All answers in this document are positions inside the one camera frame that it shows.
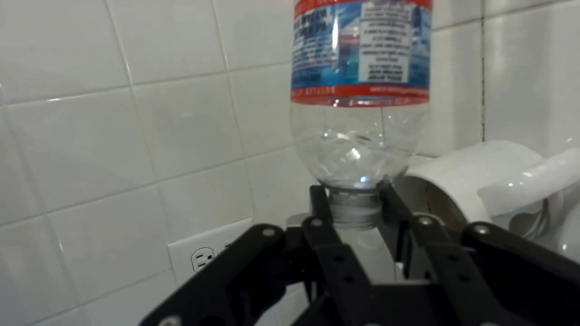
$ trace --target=metal screw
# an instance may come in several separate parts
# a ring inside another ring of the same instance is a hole
[[[313,220],[314,227],[323,227],[323,220]]]
[[[492,232],[487,225],[476,225],[474,230],[481,236],[487,236]]]
[[[168,317],[160,323],[160,326],[182,326],[182,319],[173,316],[173,317]]]
[[[432,218],[423,216],[420,218],[420,225],[430,227],[430,225],[436,225],[436,221]]]
[[[276,230],[275,230],[275,229],[265,229],[262,234],[264,234],[265,238],[275,238],[275,236],[276,236]]]

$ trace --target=water bottle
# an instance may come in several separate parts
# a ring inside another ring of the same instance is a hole
[[[298,0],[291,125],[340,227],[374,227],[378,187],[416,154],[430,100],[432,0]]]

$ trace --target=black metal bracket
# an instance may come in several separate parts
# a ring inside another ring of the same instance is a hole
[[[580,268],[503,229],[454,234],[385,187],[385,243],[409,279],[429,283],[374,287],[333,227],[327,189],[313,187],[311,198],[302,229],[251,229],[142,326],[251,326],[296,283],[311,299],[296,326],[580,325]]]

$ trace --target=plastic water bottle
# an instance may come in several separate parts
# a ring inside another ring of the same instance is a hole
[[[291,124],[338,225],[372,227],[430,100],[432,0],[298,0]]]

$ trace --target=bottle label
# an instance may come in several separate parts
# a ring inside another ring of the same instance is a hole
[[[293,102],[336,105],[358,96],[383,98],[383,107],[425,104],[430,46],[432,0],[300,0]]]

